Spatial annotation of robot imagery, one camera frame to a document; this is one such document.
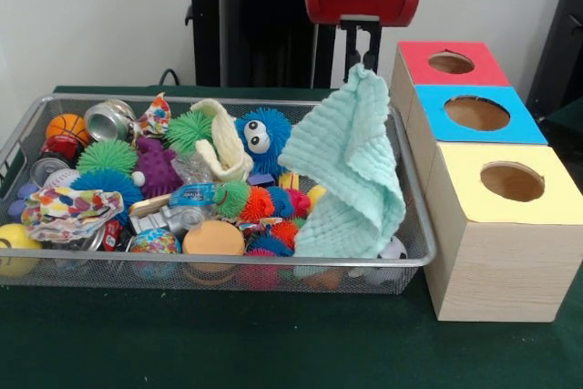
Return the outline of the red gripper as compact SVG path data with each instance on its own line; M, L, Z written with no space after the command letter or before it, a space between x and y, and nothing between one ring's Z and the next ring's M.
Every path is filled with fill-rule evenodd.
M363 30L369 33L369 48L363 56L366 69L378 71L382 27L409 26L419 0L304 0L307 15L318 25L338 26L343 22L373 22ZM357 50L359 24L346 24L344 73L362 61Z

